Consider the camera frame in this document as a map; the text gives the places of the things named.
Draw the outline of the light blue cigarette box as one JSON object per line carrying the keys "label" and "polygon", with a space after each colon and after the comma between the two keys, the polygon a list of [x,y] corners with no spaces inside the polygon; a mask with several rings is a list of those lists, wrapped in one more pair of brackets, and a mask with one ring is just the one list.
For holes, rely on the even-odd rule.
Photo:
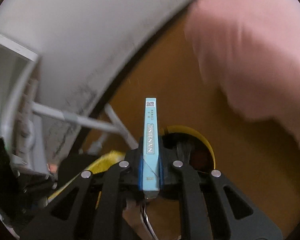
{"label": "light blue cigarette box", "polygon": [[142,191],[146,200],[155,199],[160,191],[156,98],[146,98],[145,100],[142,160]]}

